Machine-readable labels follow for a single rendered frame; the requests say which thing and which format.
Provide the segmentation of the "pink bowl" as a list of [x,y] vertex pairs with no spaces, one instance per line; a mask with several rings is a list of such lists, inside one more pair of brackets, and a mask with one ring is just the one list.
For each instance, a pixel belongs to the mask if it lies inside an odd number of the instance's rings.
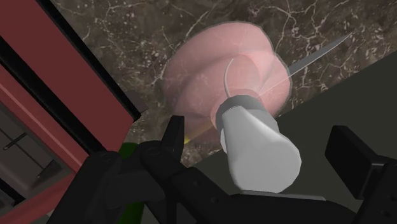
[[215,116],[230,95],[250,95],[276,116],[291,93],[284,62],[263,29],[248,22],[225,22],[184,43],[164,72],[164,96],[185,118],[193,143],[218,143]]

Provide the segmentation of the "green round thing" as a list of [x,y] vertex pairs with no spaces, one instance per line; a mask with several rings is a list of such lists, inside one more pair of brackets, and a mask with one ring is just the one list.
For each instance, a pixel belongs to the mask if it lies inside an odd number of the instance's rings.
[[[128,158],[133,154],[137,147],[137,143],[123,143],[119,154],[123,159]],[[143,217],[144,203],[135,202],[133,204],[128,204],[122,213],[121,218],[118,220],[117,224],[141,224]]]

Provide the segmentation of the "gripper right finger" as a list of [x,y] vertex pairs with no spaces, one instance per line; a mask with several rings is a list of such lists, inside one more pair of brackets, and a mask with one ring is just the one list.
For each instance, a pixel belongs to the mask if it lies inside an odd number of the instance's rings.
[[325,157],[355,199],[352,224],[397,224],[397,159],[376,154],[349,127],[332,127]]

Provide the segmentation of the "red robot stand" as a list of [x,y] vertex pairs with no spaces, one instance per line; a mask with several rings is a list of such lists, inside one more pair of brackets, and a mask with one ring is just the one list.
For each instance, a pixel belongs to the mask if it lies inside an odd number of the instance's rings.
[[0,224],[46,216],[139,117],[50,0],[0,0]]

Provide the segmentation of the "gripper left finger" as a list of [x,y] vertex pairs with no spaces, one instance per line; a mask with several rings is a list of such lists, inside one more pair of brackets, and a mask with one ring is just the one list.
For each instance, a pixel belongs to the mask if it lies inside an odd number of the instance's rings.
[[98,151],[86,158],[46,224],[117,224],[143,202],[158,224],[199,224],[164,182],[184,169],[184,118],[172,116],[162,140],[137,145],[128,158]]

